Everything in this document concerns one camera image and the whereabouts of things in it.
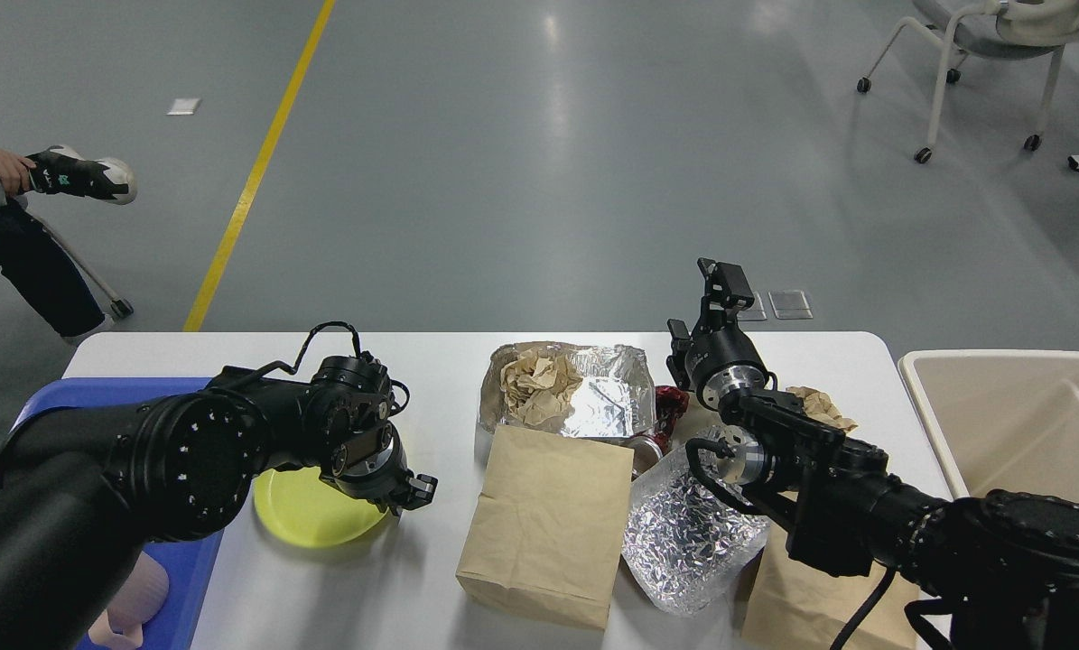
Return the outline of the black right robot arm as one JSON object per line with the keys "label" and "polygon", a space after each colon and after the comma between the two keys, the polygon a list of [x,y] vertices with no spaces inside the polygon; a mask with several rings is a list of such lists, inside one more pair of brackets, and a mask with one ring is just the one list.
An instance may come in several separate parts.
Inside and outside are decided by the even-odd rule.
{"label": "black right robot arm", "polygon": [[781,526],[792,560],[833,577],[882,565],[833,647],[899,575],[926,594],[904,617],[932,649],[1079,649],[1079,503],[1003,489],[950,501],[901,480],[888,453],[779,390],[739,326],[755,301],[745,270],[704,256],[697,267],[700,314],[691,328],[667,322],[666,364],[742,441],[688,441],[689,473],[725,506]]}

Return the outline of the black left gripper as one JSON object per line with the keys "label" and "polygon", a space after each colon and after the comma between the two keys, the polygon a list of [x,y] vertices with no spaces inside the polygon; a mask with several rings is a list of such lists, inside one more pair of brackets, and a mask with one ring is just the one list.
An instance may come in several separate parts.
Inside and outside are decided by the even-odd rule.
{"label": "black left gripper", "polygon": [[377,453],[344,465],[336,453],[331,468],[320,469],[319,480],[342,495],[365,499],[375,506],[387,506],[399,517],[402,511],[431,505],[439,479],[427,474],[413,474],[407,466],[402,442],[397,428],[383,431],[384,445]]}

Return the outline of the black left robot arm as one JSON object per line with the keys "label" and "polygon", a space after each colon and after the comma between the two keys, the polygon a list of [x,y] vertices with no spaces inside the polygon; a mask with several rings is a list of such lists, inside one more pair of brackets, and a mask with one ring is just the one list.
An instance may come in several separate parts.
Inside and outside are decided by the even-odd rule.
{"label": "black left robot arm", "polygon": [[439,482],[407,468],[392,417],[402,388],[360,336],[308,382],[297,362],[224,367],[197,391],[64,407],[16,425],[0,450],[0,649],[72,649],[148,543],[188,543],[234,522],[267,470],[392,515]]}

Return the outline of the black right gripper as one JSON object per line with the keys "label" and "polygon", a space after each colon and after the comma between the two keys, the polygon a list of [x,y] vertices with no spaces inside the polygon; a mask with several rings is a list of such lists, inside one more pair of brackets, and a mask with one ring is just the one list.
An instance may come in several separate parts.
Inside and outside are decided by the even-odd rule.
{"label": "black right gripper", "polygon": [[666,365],[680,390],[718,411],[725,396],[765,388],[769,371],[753,342],[739,330],[739,314],[757,304],[745,268],[705,256],[697,259],[697,267],[704,276],[697,334],[691,334],[683,320],[667,320],[671,353]]}

